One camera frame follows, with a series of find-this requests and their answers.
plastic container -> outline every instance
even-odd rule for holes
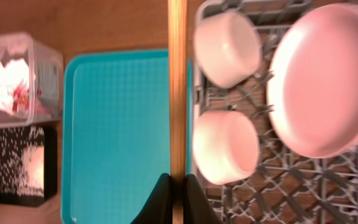
[[[26,33],[0,35],[0,128],[61,119],[62,102],[63,55]]]

blue plastic tray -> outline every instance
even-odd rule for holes
[[[191,170],[193,77],[188,67]],[[82,55],[65,72],[62,221],[130,223],[170,173],[168,51]]]

white plate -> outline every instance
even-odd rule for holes
[[[358,7],[332,4],[302,17],[270,70],[270,119],[291,150],[322,158],[358,144]]]

